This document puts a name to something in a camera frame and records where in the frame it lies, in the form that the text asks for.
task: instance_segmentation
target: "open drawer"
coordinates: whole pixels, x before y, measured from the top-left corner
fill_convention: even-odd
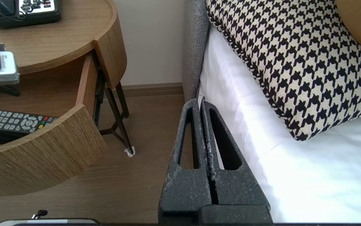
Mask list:
[[[21,76],[20,97],[0,93],[0,110],[59,117],[0,146],[0,196],[55,186],[77,175],[107,150],[92,120],[97,62],[88,54],[40,73]]]

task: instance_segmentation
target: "black and white pillow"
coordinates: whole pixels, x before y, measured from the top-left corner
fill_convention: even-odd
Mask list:
[[[207,0],[296,140],[361,117],[361,46],[333,0]]]

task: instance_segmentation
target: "white wall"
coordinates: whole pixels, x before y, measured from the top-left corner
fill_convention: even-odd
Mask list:
[[[122,85],[182,81],[185,0],[114,0],[127,53]]]

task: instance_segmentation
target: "baseboard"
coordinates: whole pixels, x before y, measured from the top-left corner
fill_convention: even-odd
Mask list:
[[[122,86],[124,96],[155,96],[168,94],[183,94],[182,83],[159,83]]]

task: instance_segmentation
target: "white mattress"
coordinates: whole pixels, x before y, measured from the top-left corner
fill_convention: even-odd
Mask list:
[[[361,118],[294,140],[213,27],[199,95],[219,109],[271,204],[274,222],[361,222]]]

